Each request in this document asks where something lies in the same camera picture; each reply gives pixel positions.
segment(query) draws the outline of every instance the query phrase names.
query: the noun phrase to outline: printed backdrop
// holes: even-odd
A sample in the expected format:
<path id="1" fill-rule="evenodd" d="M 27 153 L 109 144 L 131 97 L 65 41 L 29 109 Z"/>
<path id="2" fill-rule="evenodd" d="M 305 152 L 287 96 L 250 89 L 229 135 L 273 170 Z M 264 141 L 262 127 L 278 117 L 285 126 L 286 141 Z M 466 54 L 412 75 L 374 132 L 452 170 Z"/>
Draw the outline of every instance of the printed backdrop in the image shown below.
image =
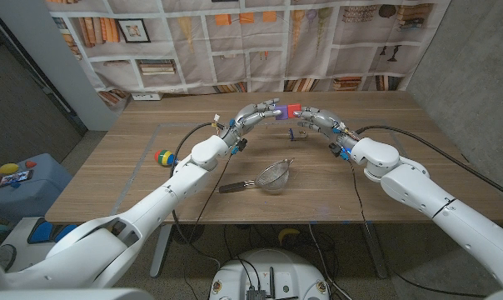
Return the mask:
<path id="1" fill-rule="evenodd" d="M 405 90 L 449 0 L 47 5 L 92 85 L 112 106 L 109 98 L 127 92 Z"/>

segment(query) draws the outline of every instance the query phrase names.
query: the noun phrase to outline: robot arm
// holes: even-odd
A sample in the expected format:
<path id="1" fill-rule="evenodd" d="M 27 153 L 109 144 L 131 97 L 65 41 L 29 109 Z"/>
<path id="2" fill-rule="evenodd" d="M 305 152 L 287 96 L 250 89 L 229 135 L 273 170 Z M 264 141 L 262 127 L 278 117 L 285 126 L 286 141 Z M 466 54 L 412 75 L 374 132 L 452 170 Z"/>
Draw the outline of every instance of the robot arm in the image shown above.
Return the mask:
<path id="1" fill-rule="evenodd" d="M 243 108 L 220 137 L 194 146 L 170 179 L 128 211 L 85 222 L 59 241 L 45 260 L 21 272 L 3 274 L 0 270 L 0 289 L 111 287 L 172 209 L 206 186 L 217 159 L 232 148 L 242 150 L 246 145 L 242 136 L 263 118 L 281 114 L 274 106 L 278 101 Z"/>
<path id="2" fill-rule="evenodd" d="M 298 125 L 323 133 L 334 154 L 366 164 L 367 178 L 379 182 L 391 198 L 429 217 L 503 286 L 503 228 L 431 181 L 421 164 L 401 157 L 391 145 L 359 137 L 332 112 L 303 107 L 294 114 L 306 120 Z"/>

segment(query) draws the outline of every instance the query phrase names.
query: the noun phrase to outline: concrete wall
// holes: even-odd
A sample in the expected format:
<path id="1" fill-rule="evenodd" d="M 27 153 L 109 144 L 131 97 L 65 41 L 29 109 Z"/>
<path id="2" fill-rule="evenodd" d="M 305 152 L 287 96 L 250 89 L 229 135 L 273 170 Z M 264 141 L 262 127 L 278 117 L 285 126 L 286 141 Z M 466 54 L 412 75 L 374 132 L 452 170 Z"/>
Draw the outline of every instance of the concrete wall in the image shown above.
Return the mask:
<path id="1" fill-rule="evenodd" d="M 117 119 L 94 91 L 68 49 L 43 0 L 0 0 L 0 18 L 26 48 L 89 130 L 108 130 Z"/>
<path id="2" fill-rule="evenodd" d="M 451 1 L 407 91 L 503 186 L 503 1 Z"/>

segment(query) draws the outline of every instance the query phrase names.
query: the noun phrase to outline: mesh strainer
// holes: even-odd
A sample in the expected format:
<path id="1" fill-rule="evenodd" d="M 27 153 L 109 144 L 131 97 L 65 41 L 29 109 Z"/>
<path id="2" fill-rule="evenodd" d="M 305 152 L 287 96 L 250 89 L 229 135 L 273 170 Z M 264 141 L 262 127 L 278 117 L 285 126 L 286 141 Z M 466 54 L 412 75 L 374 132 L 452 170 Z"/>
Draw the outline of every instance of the mesh strainer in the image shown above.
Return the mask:
<path id="1" fill-rule="evenodd" d="M 238 192 L 245 190 L 247 187 L 259 187 L 270 192 L 279 191 L 285 187 L 285 183 L 288 180 L 288 168 L 293 161 L 294 158 L 290 160 L 283 159 L 280 162 L 275 162 L 257 175 L 255 180 L 227 184 L 219 187 L 218 192 Z"/>

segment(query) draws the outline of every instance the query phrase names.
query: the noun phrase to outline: cable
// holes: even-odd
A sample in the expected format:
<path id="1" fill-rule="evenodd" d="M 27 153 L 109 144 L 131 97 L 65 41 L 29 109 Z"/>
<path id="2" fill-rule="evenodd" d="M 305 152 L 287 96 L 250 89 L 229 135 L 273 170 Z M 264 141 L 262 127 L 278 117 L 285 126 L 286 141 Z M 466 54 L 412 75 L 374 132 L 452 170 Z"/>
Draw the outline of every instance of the cable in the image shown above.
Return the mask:
<path id="1" fill-rule="evenodd" d="M 331 279 L 331 277 L 329 276 L 329 273 L 327 272 L 327 267 L 326 267 L 326 261 L 324 260 L 324 256 L 321 254 L 321 250 L 320 250 L 320 246 L 318 245 L 318 242 L 316 242 L 316 238 L 315 238 L 315 235 L 314 233 L 312 233 L 312 226 L 311 224 L 309 223 L 309 232 L 311 233 L 311 237 L 312 237 L 312 240 L 315 242 L 315 245 L 316 245 L 316 249 L 318 249 L 318 253 L 320 254 L 320 258 L 321 258 L 321 263 L 322 265 L 324 266 L 324 272 L 326 273 L 326 277 L 327 279 L 331 282 L 331 284 L 333 284 L 333 286 L 335 286 L 336 289 L 338 289 L 346 298 L 348 298 L 349 300 L 352 300 L 351 297 L 348 295 L 348 293 L 346 291 L 344 291 L 343 289 L 341 289 L 338 285 L 336 285 L 335 281 L 333 279 Z"/>
<path id="2" fill-rule="evenodd" d="M 404 282 L 406 283 L 409 283 L 417 288 L 423 288 L 427 291 L 432 291 L 432 292 L 436 292 L 436 293 L 444 293 L 444 294 L 448 294 L 448 295 L 455 295 L 455 296 L 462 296 L 462 297 L 473 297 L 473 298 L 487 298 L 488 296 L 487 295 L 480 295 L 480 294 L 470 294 L 470 293 L 467 293 L 467 292 L 449 292 L 449 291 L 443 291 L 443 290 L 439 290 L 439 289 L 435 289 L 435 288 L 431 288 L 431 287 L 424 287 L 418 283 L 414 283 L 406 278 L 404 278 L 402 275 L 400 275 L 398 272 L 394 271 L 391 269 L 391 271 L 397 275 L 397 277 L 401 278 L 401 280 L 403 280 Z"/>
<path id="3" fill-rule="evenodd" d="M 200 128 L 203 128 L 205 126 L 209 126 L 211 125 L 211 123 L 209 122 L 206 122 L 206 123 L 203 123 L 203 124 L 200 124 L 198 126 L 196 126 L 195 128 L 193 128 L 180 142 L 179 142 L 179 145 L 177 145 L 177 149 L 176 149 L 176 152 L 174 153 L 174 160 L 172 161 L 172 165 L 171 165 L 171 168 L 170 168 L 170 178 L 173 176 L 173 173 L 174 173 L 174 168 L 176 167 L 176 161 L 177 161 L 177 154 L 179 153 L 179 150 L 181 149 L 183 143 L 195 132 L 197 131 L 198 129 Z M 222 128 L 223 129 L 223 126 L 221 124 L 218 124 L 217 123 L 217 126 L 219 128 Z M 212 256 L 209 256 L 207 254 L 205 254 L 204 252 L 200 251 L 198 248 L 196 248 L 192 243 L 191 243 L 191 240 L 192 240 L 192 237 L 194 235 L 194 231 L 196 230 L 196 227 L 197 227 L 197 224 L 198 224 L 198 221 L 200 220 L 200 217 L 202 216 L 203 214 L 203 211 L 205 210 L 205 207 L 207 206 L 207 203 L 209 203 L 209 200 L 211 199 L 212 197 L 212 194 L 215 192 L 215 190 L 217 189 L 217 185 L 218 183 L 220 182 L 220 180 L 222 179 L 222 176 L 224 175 L 224 172 L 226 171 L 226 168 L 227 168 L 227 164 L 229 164 L 229 161 L 231 159 L 231 155 L 230 157 L 227 159 L 227 163 L 226 163 L 226 166 L 224 167 L 224 170 L 222 171 L 222 174 L 220 175 L 220 177 L 218 178 L 218 181 L 217 181 L 217 184 L 215 184 L 215 187 L 213 188 L 213 190 L 211 191 L 211 194 L 209 195 L 209 198 L 206 200 L 204 206 L 203 206 L 203 209 L 202 211 L 200 212 L 200 215 L 198 216 L 197 220 L 196 220 L 196 223 L 194 224 L 194 227 L 192 228 L 192 233 L 191 233 L 191 237 L 190 238 L 187 238 L 185 236 L 185 234 L 183 233 L 182 231 L 182 228 L 179 224 L 179 220 L 177 219 L 177 215 L 176 215 L 176 210 L 175 209 L 172 209 L 172 216 L 174 218 L 174 224 L 176 225 L 176 228 L 177 228 L 177 231 L 179 232 L 179 234 L 182 236 L 182 239 L 191 247 L 193 248 L 198 254 L 208 258 L 208 259 L 211 259 L 212 261 L 215 261 L 218 265 L 218 269 L 220 269 L 220 267 L 222 266 L 220 264 L 220 262 L 212 257 Z M 194 298 L 196 300 L 198 300 L 198 297 L 196 295 L 196 293 L 194 292 L 194 288 L 192 287 L 192 285 L 188 282 L 187 280 L 187 270 L 188 270 L 188 267 L 189 267 L 189 264 L 186 263 L 184 266 L 183 266 L 183 279 L 185 280 L 185 283 L 187 284 L 187 286 L 191 289 L 192 291 L 192 294 L 194 295 Z"/>
<path id="4" fill-rule="evenodd" d="M 259 290 L 261 290 L 261 281 L 259 279 L 259 273 L 257 272 L 257 270 L 255 269 L 255 267 L 250 263 L 248 262 L 246 259 L 242 259 L 238 256 L 237 254 L 237 258 L 233 258 L 232 256 L 232 250 L 229 248 L 229 244 L 227 243 L 227 237 L 226 237 L 226 228 L 227 228 L 227 225 L 224 225 L 224 243 L 226 244 L 226 249 L 227 251 L 229 252 L 229 261 L 232 261 L 232 260 L 238 260 L 239 262 L 241 262 L 241 265 L 242 267 L 244 268 L 244 271 L 246 271 L 246 275 L 248 276 L 248 280 L 250 281 L 250 286 L 252 285 L 252 278 L 250 277 L 250 273 L 248 272 L 248 270 L 246 269 L 246 267 L 244 266 L 244 263 L 247 263 L 249 264 L 252 268 L 253 268 L 253 271 L 255 271 L 255 275 L 257 276 L 257 288 Z"/>
<path id="5" fill-rule="evenodd" d="M 410 133 L 410 132 L 407 132 L 405 130 L 402 130 L 402 129 L 398 129 L 398 128 L 393 128 L 393 127 L 390 127 L 390 126 L 384 126 L 384 125 L 372 125 L 372 126 L 366 126 L 366 127 L 363 127 L 363 128 L 359 128 L 356 130 L 356 133 L 357 134 L 361 134 L 363 132 L 365 132 L 366 130 L 368 129 L 375 129 L 375 128 L 379 128 L 379 129 L 387 129 L 387 130 L 391 130 L 391 131 L 394 131 L 394 132 L 397 132 L 397 133 L 402 133 L 402 134 L 405 134 L 406 136 L 408 137 L 411 137 L 411 138 L 414 138 L 415 140 L 425 144 L 427 147 L 435 150 L 436 152 L 438 152 L 440 155 L 442 155 L 443 157 L 451 160 L 453 163 L 455 163 L 457 166 L 465 169 L 466 171 L 470 172 L 471 174 L 473 174 L 474 176 L 478 177 L 479 179 L 481 179 L 482 181 L 490 184 L 492 187 L 494 188 L 497 188 L 498 190 L 500 190 L 502 193 L 503 193 L 503 187 L 495 182 L 493 182 L 492 180 L 490 180 L 488 177 L 485 177 L 483 174 L 477 172 L 476 170 L 472 169 L 471 167 L 468 167 L 466 166 L 464 163 L 458 161 L 457 159 L 455 159 L 454 157 L 452 157 L 450 154 L 440 150 L 437 146 L 431 144 L 430 142 L 427 142 L 425 139 L 421 138 L 421 137 L 418 137 L 417 135 L 415 135 L 414 133 Z"/>
<path id="6" fill-rule="evenodd" d="M 359 191 L 357 190 L 357 181 L 356 181 L 356 176 L 355 176 L 355 168 L 353 167 L 353 164 L 351 163 L 351 161 L 348 161 L 350 163 L 350 166 L 351 166 L 351 174 L 353 175 L 353 187 L 355 188 L 355 192 L 357 194 L 357 198 L 359 199 L 359 204 L 361 205 L 361 215 L 362 215 L 362 220 L 364 221 L 365 223 L 365 226 L 366 226 L 366 230 L 369 230 L 368 229 L 368 223 L 366 222 L 366 218 L 365 218 L 365 214 L 364 214 L 364 211 L 363 211 L 363 207 L 362 207 L 362 200 L 361 200 L 361 196 L 359 195 Z M 398 272 L 396 272 L 393 268 L 391 268 L 390 266 L 388 266 L 387 264 L 387 267 L 395 274 L 397 275 L 399 278 L 401 278 L 403 281 L 405 281 L 406 283 L 409 283 L 417 288 L 423 288 L 427 291 L 432 291 L 432 292 L 435 292 L 435 293 L 443 293 L 443 294 L 448 294 L 448 295 L 456 295 L 456 296 L 464 296 L 464 297 L 474 297 L 474 298 L 486 298 L 487 296 L 486 295 L 478 295 L 478 294 L 470 294 L 470 293 L 466 293 L 466 292 L 449 292 L 449 291 L 444 291 L 444 290 L 440 290 L 440 289 L 436 289 L 436 288 L 431 288 L 431 287 L 424 287 L 418 283 L 414 283 L 414 282 L 411 282 L 407 279 L 405 279 L 404 277 L 402 277 L 402 275 L 400 275 Z"/>

